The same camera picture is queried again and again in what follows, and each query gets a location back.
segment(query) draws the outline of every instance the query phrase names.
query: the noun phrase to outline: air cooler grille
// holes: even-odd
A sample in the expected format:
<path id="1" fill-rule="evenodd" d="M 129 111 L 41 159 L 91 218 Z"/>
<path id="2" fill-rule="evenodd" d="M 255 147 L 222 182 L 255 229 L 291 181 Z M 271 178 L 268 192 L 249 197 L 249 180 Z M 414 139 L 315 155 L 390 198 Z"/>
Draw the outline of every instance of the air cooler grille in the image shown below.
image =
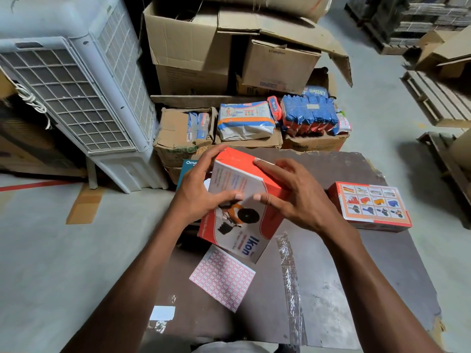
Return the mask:
<path id="1" fill-rule="evenodd" d="M 121 86 L 142 132 L 150 140 L 154 119 L 154 104 L 150 101 L 140 73 L 138 38 L 120 0 L 108 18 L 98 42 L 106 54 L 116 82 Z"/>
<path id="2" fill-rule="evenodd" d="M 89 152 L 133 149 L 80 67 L 64 49 L 0 54 Z"/>

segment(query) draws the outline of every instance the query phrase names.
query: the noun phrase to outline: finger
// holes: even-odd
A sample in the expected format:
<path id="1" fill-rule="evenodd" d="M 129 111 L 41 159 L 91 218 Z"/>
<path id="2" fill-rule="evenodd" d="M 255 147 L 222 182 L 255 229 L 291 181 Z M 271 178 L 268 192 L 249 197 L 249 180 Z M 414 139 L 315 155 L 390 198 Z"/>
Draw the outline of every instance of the finger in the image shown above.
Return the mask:
<path id="1" fill-rule="evenodd" d="M 300 163 L 296 162 L 293 159 L 278 159 L 275 162 L 275 165 L 284 168 L 285 170 L 291 173 L 297 173 L 302 166 Z"/>
<path id="2" fill-rule="evenodd" d="M 279 199 L 273 194 L 269 193 L 257 193 L 253 195 L 254 201 L 262 202 L 267 206 L 272 206 L 279 210 L 283 216 L 289 216 L 292 209 L 292 204 L 290 202 Z"/>
<path id="3" fill-rule="evenodd" d="M 233 200 L 241 201 L 243 199 L 244 199 L 244 196 L 238 190 L 224 190 L 212 196 L 214 207 L 217 207 L 219 204 L 224 203 L 224 202 L 233 201 Z"/>
<path id="4" fill-rule="evenodd" d="M 193 167 L 193 170 L 197 172 L 207 172 L 209 166 L 211 165 L 212 158 L 222 152 L 226 147 L 227 145 L 219 144 L 210 148 L 209 150 L 206 150 L 198 160 L 198 163 L 195 165 L 195 167 Z"/>
<path id="5" fill-rule="evenodd" d="M 288 185 L 290 188 L 294 186 L 294 175 L 291 172 L 260 159 L 255 159 L 253 164 L 260 168 L 263 172 Z"/>

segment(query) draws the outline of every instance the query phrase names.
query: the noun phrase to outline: brown table surface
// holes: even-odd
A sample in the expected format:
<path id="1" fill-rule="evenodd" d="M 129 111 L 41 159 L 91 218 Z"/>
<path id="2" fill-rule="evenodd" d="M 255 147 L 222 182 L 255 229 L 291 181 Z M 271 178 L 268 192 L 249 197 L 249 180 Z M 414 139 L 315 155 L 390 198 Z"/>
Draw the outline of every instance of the brown table surface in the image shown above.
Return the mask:
<path id="1" fill-rule="evenodd" d="M 268 148 L 243 151 L 270 162 L 280 157 L 293 158 L 302 163 L 324 189 L 335 181 L 387 185 L 382 174 L 374 171 L 357 152 L 299 154 Z M 360 230 L 360 233 L 383 274 L 422 325 L 431 330 L 435 317 L 440 315 L 437 293 L 409 232 Z M 251 266 L 256 275 L 235 314 L 189 280 L 210 243 L 182 236 L 172 252 L 156 299 L 156 305 L 176 307 L 165 333 L 186 338 L 245 338 L 358 349 L 350 309 L 324 243 L 314 233 L 286 220 L 275 236 L 284 236 L 290 243 L 294 262 L 288 269 L 296 290 L 289 290 L 285 285 L 278 244 L 273 239 L 256 265 Z M 291 315 L 287 297 L 294 299 L 297 309 Z"/>

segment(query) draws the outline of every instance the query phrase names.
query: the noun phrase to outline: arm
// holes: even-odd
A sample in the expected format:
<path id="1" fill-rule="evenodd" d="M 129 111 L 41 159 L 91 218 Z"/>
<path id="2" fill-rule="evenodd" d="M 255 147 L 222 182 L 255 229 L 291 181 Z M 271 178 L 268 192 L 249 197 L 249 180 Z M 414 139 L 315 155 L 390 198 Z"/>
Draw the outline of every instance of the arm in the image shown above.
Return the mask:
<path id="1" fill-rule="evenodd" d="M 320 184 L 299 163 L 255 161 L 263 171 L 293 190 L 286 202 L 270 194 L 254 199 L 277 208 L 296 225 L 315 231 L 332 255 L 365 353 L 441 353 L 378 269 L 360 233 L 338 213 Z"/>
<path id="2" fill-rule="evenodd" d="M 62 353 L 137 352 L 154 307 L 162 270 L 183 229 L 220 203 L 242 199 L 242 195 L 234 190 L 210 194 L 204 188 L 211 159 L 224 148 L 215 146 L 206 151 L 195 167 L 185 174 L 149 242 Z"/>

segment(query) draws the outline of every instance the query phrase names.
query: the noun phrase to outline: white air cooler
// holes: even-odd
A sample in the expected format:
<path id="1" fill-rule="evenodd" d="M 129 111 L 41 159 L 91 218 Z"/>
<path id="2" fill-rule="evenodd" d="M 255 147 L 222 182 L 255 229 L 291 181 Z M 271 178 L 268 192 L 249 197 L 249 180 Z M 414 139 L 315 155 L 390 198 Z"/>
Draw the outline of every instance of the white air cooler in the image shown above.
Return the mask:
<path id="1" fill-rule="evenodd" d="M 0 29 L 0 65 L 125 193 L 168 187 L 122 0 L 0 0 Z"/>

